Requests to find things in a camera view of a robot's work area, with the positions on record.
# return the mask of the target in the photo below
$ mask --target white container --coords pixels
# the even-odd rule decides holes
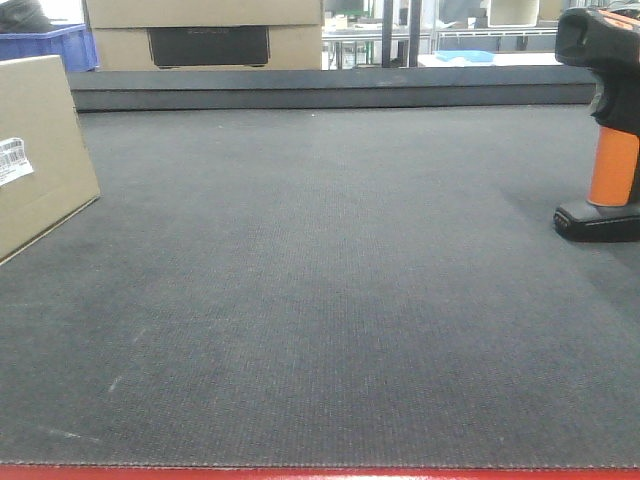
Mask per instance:
[[[535,27],[539,12],[540,0],[489,0],[489,27]]]

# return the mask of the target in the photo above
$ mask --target cardboard box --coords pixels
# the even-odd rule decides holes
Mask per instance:
[[[0,62],[0,263],[100,194],[60,57]]]
[[[322,0],[86,0],[92,28],[321,25]]]
[[[190,65],[175,70],[320,70],[322,27],[270,26],[267,28],[267,63],[248,65]],[[94,30],[102,71],[154,71],[156,65],[149,32],[145,28]]]
[[[489,0],[489,27],[535,27],[539,11],[540,0]]]
[[[563,0],[540,0],[540,20],[558,20],[563,10]]]

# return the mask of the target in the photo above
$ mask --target blue plastic crate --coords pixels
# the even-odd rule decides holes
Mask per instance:
[[[96,43],[86,25],[56,25],[47,33],[0,34],[0,60],[60,55],[68,72],[98,66]]]

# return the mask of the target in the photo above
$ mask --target black panel on box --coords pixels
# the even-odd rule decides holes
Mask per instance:
[[[150,28],[149,43],[161,68],[264,66],[270,57],[266,26]]]

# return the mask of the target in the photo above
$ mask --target table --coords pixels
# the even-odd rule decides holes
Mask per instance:
[[[584,107],[81,116],[96,204],[0,269],[0,463],[640,463],[640,244]]]

